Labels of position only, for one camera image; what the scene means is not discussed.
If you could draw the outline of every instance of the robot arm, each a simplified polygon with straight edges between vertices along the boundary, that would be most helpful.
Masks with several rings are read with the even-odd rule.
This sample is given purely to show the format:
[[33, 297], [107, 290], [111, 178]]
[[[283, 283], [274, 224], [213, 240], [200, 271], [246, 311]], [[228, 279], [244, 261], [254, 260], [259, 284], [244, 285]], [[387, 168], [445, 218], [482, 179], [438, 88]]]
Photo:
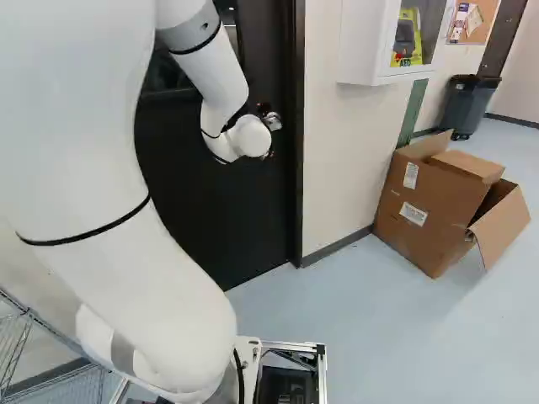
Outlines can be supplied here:
[[198, 88], [204, 101], [200, 131], [217, 161], [265, 157], [271, 135], [260, 119], [241, 116], [223, 131], [248, 98], [248, 85], [211, 0], [157, 0], [157, 36]]
[[248, 86], [211, 0], [2, 8], [3, 213], [83, 303], [77, 336], [90, 356], [171, 401], [205, 402], [228, 383], [235, 314], [160, 221], [132, 131], [157, 24], [204, 97], [200, 128], [216, 159], [267, 154], [256, 116], [223, 131]]

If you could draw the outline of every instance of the doorway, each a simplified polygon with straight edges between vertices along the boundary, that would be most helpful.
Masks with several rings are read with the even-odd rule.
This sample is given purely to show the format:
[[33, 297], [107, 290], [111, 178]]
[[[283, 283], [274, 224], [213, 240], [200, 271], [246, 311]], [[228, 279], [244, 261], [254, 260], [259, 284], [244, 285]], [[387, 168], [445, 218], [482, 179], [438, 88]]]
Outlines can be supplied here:
[[228, 290], [298, 255], [295, 89], [286, 2], [216, 0], [249, 84], [248, 107], [283, 117], [273, 156], [223, 166], [200, 136], [198, 91], [156, 42], [139, 102], [136, 153], [157, 212], [176, 242]]
[[527, 0], [501, 0], [478, 75], [500, 77], [510, 52]]

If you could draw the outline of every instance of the paper notice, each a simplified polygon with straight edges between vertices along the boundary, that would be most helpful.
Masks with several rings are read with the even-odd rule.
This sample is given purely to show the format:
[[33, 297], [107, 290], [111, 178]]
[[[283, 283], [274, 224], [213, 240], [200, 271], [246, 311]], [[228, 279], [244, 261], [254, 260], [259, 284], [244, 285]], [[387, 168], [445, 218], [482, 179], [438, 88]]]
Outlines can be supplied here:
[[418, 225], [419, 227], [423, 227], [425, 221], [427, 220], [427, 216], [429, 215], [427, 212], [419, 210], [408, 202], [403, 203], [403, 207], [401, 208], [401, 211], [398, 212], [398, 214], [400, 216], [404, 216], [406, 219]]
[[481, 9], [477, 4], [470, 4], [470, 10], [466, 16], [466, 35], [468, 38], [470, 35], [484, 23]]
[[408, 162], [406, 164], [406, 173], [404, 173], [403, 186], [410, 189], [415, 189], [415, 184], [418, 182], [419, 166]]
[[461, 3], [458, 6], [455, 21], [453, 22], [451, 28], [451, 36], [449, 37], [450, 43], [458, 44], [458, 41], [461, 38], [462, 31], [464, 30], [464, 24], [466, 23], [466, 17], [468, 15], [469, 8], [470, 3]]

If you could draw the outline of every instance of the gray trash can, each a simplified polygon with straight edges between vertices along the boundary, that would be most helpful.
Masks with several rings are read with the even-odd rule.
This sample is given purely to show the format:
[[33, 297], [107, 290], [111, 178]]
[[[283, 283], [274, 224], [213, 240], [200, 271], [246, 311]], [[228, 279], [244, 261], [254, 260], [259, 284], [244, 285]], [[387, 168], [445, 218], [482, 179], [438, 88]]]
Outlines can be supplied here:
[[469, 139], [477, 130], [488, 102], [501, 81], [500, 77], [479, 77], [474, 74], [453, 76], [449, 81], [440, 129], [455, 129], [454, 141]]

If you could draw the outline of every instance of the cardboard box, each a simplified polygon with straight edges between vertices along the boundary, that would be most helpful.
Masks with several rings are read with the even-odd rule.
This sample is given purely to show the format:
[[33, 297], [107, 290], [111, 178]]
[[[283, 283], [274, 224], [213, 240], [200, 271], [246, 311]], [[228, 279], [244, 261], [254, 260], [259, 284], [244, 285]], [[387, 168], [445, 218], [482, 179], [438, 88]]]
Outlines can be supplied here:
[[451, 131], [396, 150], [374, 233], [438, 278], [476, 242], [491, 268], [530, 221], [519, 185], [504, 167], [447, 151]]

